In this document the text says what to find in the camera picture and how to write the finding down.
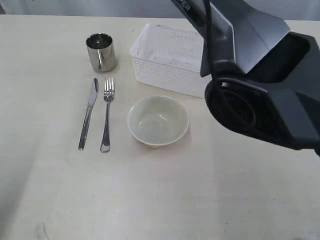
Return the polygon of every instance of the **table surface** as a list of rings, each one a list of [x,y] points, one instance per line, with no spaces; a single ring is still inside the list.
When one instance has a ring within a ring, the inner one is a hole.
[[[129,49],[147,23],[185,19],[0,15],[0,238],[298,240],[320,234],[320,159],[233,133],[203,99],[136,82]],[[320,22],[288,21],[320,41]],[[85,39],[112,35],[118,65],[92,70]],[[105,76],[114,76],[111,151],[100,152]],[[78,151],[89,90],[100,90]],[[127,113],[144,96],[186,108],[178,142],[148,148]]]

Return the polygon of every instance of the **stainless steel cup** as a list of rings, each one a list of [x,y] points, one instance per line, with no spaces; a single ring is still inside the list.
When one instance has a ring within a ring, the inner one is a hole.
[[[117,64],[113,39],[105,33],[95,33],[86,41],[91,65],[98,72],[109,72]]]

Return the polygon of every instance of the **knife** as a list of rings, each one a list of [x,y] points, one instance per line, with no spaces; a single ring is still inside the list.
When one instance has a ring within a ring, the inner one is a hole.
[[[93,80],[93,83],[92,83],[92,86],[91,86],[88,106],[86,107],[86,113],[85,113],[85,118],[84,118],[84,122],[83,122],[83,127],[82,127],[79,147],[78,147],[79,150],[83,150],[85,148],[85,144],[86,144],[86,140],[87,140],[87,133],[88,133],[88,129],[89,129],[91,112],[92,112],[92,109],[94,108],[94,105],[95,105],[95,102],[96,102],[96,99],[97,99],[98,89],[99,89],[98,80],[95,78]]]

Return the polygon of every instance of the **bowl rim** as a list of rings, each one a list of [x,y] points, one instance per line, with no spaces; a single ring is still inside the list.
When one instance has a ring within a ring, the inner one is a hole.
[[[146,99],[153,99],[153,98],[166,98],[166,99],[170,99],[171,101],[174,101],[177,105],[179,105],[181,107],[181,109],[185,112],[185,115],[186,115],[186,127],[185,129],[183,130],[183,133],[180,134],[177,138],[175,138],[174,140],[172,141],[169,141],[169,142],[166,142],[166,143],[151,143],[151,142],[147,142],[147,141],[144,141],[142,140],[141,138],[139,138],[132,130],[131,126],[130,126],[130,123],[129,123],[129,120],[131,119],[131,116],[132,116],[132,113],[133,113],[133,109],[139,104],[141,103],[142,101],[145,101]],[[186,108],[179,102],[177,101],[176,99],[172,98],[172,97],[169,97],[169,96],[165,96],[165,95],[151,95],[151,96],[145,96],[141,99],[139,99],[138,101],[136,101],[133,106],[131,107],[131,109],[129,110],[129,113],[127,115],[127,127],[129,129],[129,132],[131,133],[131,135],[136,139],[138,140],[139,142],[143,143],[143,144],[146,144],[146,145],[149,145],[149,146],[155,146],[155,147],[160,147],[160,146],[166,146],[166,145],[170,145],[170,144],[173,144],[175,143],[176,141],[178,141],[179,139],[181,139],[187,132],[188,128],[189,128],[189,115],[188,115],[188,112],[186,110]]]

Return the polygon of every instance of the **white plastic basket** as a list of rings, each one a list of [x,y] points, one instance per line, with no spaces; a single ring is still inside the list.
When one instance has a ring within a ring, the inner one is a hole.
[[[195,31],[147,24],[130,50],[136,80],[204,98],[211,76],[200,76],[203,43]]]

